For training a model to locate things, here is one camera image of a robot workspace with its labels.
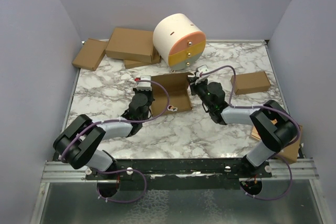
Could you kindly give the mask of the small cartoon sticker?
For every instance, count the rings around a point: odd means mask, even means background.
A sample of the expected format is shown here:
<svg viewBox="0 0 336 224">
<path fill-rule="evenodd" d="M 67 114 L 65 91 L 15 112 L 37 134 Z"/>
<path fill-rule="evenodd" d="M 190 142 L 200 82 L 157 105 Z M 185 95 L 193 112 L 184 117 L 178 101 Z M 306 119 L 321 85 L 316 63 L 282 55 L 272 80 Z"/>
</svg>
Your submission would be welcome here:
<svg viewBox="0 0 336 224">
<path fill-rule="evenodd" d="M 168 111 L 175 112 L 175 111 L 178 110 L 178 108 L 177 108 L 177 107 L 174 107 L 173 105 L 169 105 L 169 106 L 167 107 L 167 110 L 168 110 Z"/>
</svg>

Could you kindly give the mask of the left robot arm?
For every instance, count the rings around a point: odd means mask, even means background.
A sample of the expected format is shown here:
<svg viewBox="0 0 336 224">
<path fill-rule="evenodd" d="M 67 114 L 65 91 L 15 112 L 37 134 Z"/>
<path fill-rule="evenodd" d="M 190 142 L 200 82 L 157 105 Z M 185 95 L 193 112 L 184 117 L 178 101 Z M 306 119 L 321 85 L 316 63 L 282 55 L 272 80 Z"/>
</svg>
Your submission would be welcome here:
<svg viewBox="0 0 336 224">
<path fill-rule="evenodd" d="M 84 139 L 78 139 L 65 154 L 74 169 L 88 166 L 98 170 L 104 179 L 110 179 L 116 172 L 116 160 L 106 151 L 98 150 L 101 141 L 115 137 L 130 137 L 142 128 L 142 120 L 149 118 L 150 106 L 154 101 L 152 91 L 133 89 L 133 96 L 128 109 L 116 122 L 98 124 L 84 133 Z"/>
</svg>

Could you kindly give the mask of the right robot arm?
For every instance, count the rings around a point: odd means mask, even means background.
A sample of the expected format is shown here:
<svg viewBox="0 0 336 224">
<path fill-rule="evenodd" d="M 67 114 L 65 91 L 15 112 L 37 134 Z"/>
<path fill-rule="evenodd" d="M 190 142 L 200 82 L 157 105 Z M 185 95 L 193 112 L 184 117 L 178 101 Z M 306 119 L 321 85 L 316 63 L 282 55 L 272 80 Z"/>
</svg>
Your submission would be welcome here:
<svg viewBox="0 0 336 224">
<path fill-rule="evenodd" d="M 219 82 L 187 77 L 191 95 L 198 96 L 203 109 L 214 123 L 220 125 L 246 124 L 257 130 L 261 140 L 240 161 L 238 172 L 246 177 L 259 173 L 261 165 L 278 154 L 300 135 L 298 124 L 274 100 L 263 105 L 240 108 L 225 101 L 225 92 Z"/>
</svg>

